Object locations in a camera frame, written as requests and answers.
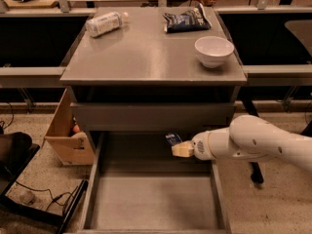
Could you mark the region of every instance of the gray tabletop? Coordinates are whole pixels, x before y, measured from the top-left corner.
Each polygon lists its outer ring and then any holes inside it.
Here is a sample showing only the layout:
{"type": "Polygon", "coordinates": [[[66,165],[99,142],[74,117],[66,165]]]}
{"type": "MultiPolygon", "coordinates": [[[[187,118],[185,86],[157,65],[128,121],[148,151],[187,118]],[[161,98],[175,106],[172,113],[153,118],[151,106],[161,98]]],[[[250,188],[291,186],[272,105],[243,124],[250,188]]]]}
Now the gray tabletop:
{"type": "Polygon", "coordinates": [[[98,8],[95,17],[128,12],[121,28],[92,38],[84,35],[61,76],[63,85],[243,85],[245,74],[234,54],[227,63],[208,69],[195,57],[195,41],[225,37],[212,8],[205,8],[212,29],[167,34],[163,14],[181,14],[187,7],[98,8]]]}

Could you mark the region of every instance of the clear bottle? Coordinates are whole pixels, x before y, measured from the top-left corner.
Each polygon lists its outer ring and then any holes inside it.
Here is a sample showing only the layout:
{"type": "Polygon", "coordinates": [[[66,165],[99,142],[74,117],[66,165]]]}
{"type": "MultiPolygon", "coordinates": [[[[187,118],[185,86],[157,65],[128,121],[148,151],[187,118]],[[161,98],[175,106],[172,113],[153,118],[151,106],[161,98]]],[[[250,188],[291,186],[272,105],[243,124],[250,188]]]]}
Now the clear bottle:
{"type": "Polygon", "coordinates": [[[128,21],[128,17],[129,14],[127,12],[122,14],[111,12],[94,19],[89,19],[86,22],[87,32],[92,37],[100,36],[101,34],[121,27],[128,21]]]}

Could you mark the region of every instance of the plastic bottle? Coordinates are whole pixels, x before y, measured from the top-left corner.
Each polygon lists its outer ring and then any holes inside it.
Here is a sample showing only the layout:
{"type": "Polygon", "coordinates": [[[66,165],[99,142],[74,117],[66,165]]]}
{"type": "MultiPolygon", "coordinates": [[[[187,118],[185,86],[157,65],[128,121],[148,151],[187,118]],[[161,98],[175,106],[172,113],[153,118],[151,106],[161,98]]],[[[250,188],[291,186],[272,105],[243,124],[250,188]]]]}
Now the plastic bottle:
{"type": "Polygon", "coordinates": [[[90,36],[97,37],[115,28],[121,27],[128,21],[128,17],[129,15],[127,12],[122,14],[111,12],[94,19],[89,19],[86,22],[87,32],[90,36]]]}

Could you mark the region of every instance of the drawer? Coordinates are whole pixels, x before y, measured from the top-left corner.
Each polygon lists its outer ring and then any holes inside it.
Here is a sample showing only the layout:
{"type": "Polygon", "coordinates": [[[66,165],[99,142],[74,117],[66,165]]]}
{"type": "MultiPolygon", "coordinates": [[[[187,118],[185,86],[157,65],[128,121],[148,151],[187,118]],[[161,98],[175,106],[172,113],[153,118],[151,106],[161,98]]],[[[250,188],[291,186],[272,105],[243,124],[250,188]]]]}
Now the drawer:
{"type": "Polygon", "coordinates": [[[234,103],[71,103],[85,131],[194,131],[227,126],[234,103]]]}
{"type": "Polygon", "coordinates": [[[230,233],[215,162],[172,156],[165,135],[101,133],[78,233],[230,233]]]}

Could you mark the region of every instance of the open drawer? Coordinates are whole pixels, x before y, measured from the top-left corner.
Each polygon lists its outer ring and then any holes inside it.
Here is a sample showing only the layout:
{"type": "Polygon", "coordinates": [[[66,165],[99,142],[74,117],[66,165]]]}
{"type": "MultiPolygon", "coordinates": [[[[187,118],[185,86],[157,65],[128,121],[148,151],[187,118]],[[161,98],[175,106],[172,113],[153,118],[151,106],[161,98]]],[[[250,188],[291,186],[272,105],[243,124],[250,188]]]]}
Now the open drawer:
{"type": "Polygon", "coordinates": [[[215,162],[172,156],[163,133],[100,134],[78,233],[230,233],[215,162]]]}

